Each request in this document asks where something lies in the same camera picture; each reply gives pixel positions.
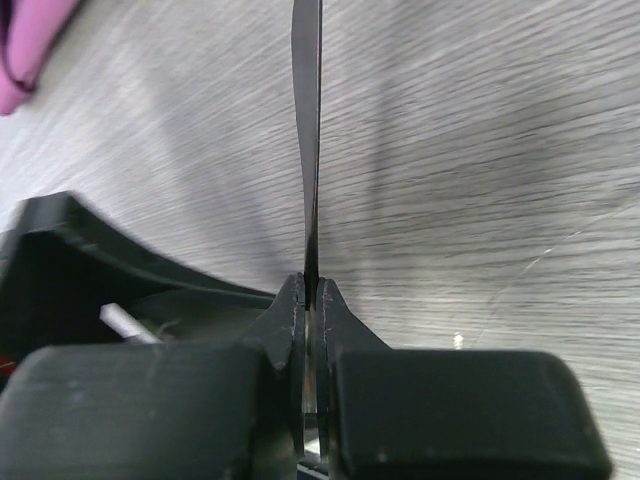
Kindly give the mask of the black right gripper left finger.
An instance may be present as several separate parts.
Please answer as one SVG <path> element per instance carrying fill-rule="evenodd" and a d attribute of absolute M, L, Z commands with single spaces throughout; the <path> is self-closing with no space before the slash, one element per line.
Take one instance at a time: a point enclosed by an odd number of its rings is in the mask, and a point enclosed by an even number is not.
<path fill-rule="evenodd" d="M 293 479 L 305 288 L 234 341 L 50 346 L 1 396 L 5 479 Z"/>

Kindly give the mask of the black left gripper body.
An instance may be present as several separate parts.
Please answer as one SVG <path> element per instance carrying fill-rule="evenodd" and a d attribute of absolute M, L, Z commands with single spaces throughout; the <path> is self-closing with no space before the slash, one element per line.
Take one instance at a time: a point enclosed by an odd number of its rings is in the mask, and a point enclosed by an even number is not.
<path fill-rule="evenodd" d="M 258 309 L 274 299 L 146 248 L 70 191 L 31 197 L 1 243 L 1 357 L 20 360 L 48 345 L 117 342 L 100 319 L 102 306 L 182 290 Z"/>

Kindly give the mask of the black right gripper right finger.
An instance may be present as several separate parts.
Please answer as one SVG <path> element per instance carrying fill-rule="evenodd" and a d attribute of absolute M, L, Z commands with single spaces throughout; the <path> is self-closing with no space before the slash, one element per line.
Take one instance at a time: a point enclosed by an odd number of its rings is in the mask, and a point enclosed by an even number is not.
<path fill-rule="evenodd" d="M 607 479 L 574 372 L 527 350 L 394 349 L 317 291 L 320 445 L 333 479 Z"/>

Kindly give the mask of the magenta cloth napkin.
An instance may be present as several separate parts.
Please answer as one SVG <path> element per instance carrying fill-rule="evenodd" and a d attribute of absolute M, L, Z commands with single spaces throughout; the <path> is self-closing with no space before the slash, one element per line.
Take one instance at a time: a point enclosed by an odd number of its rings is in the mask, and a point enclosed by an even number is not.
<path fill-rule="evenodd" d="M 36 90 L 38 78 L 77 0 L 1 2 L 1 115 L 13 114 Z"/>

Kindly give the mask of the dark metal fork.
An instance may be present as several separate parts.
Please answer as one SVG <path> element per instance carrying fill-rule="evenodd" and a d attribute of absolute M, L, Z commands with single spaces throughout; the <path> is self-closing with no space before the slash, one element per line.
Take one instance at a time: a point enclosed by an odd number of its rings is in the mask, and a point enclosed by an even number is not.
<path fill-rule="evenodd" d="M 295 0 L 291 54 L 296 127 L 303 179 L 305 216 L 305 298 L 314 310 L 319 283 L 318 186 L 321 120 L 323 3 Z"/>

